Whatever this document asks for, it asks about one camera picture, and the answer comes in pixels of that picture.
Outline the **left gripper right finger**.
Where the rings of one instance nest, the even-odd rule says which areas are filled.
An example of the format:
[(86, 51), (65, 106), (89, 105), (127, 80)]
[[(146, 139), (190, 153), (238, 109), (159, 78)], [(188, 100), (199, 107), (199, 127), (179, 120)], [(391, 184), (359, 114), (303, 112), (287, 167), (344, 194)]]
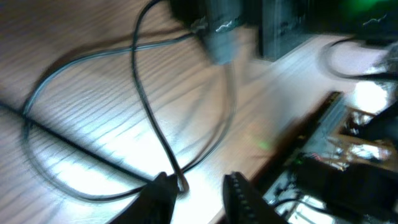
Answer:
[(223, 205), (229, 224), (288, 224), (240, 172), (224, 176)]

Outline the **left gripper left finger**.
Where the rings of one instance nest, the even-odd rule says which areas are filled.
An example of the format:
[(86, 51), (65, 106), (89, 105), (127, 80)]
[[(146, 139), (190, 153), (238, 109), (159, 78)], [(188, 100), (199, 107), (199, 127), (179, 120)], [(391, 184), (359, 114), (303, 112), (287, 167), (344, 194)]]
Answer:
[(110, 224), (170, 224), (177, 194), (176, 176), (161, 172)]

